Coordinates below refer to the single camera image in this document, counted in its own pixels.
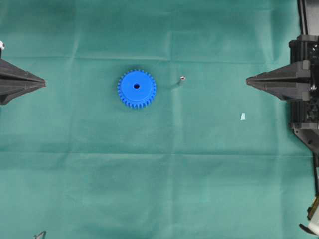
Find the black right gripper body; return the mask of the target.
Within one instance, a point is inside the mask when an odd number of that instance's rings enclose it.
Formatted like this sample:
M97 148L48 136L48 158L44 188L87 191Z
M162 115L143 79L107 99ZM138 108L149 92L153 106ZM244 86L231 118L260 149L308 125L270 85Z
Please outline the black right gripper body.
M303 96L306 99L291 103L291 120L294 123L315 123L319 127L319 37L315 35L300 35L289 42L290 62L306 63L310 76L302 80L309 84Z

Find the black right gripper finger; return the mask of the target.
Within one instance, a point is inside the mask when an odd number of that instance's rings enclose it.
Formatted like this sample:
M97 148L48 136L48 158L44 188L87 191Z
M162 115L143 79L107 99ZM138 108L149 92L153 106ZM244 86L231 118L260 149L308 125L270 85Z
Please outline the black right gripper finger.
M310 85L298 82L253 81L247 85L276 96L280 100L310 100Z
M311 62L309 60L304 60L289 64L276 70L249 77L246 81L285 81L309 78L310 76Z

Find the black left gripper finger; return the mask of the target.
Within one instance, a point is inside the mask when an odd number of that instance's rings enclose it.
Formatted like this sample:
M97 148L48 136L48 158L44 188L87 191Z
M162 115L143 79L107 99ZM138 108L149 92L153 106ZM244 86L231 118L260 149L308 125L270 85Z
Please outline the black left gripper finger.
M0 81L0 103L7 104L14 98L46 87L45 82L1 80Z
M32 81L45 84L45 80L3 59L0 60L0 78L5 80Z

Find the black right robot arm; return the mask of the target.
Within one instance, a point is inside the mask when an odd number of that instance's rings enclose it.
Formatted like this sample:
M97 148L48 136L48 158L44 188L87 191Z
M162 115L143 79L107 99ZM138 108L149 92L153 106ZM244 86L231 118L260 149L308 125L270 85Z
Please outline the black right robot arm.
M290 124L313 155L315 199L307 209L308 225L299 227L319 235L319 2L299 0L301 34L289 42L290 64L246 79L246 84L290 105Z

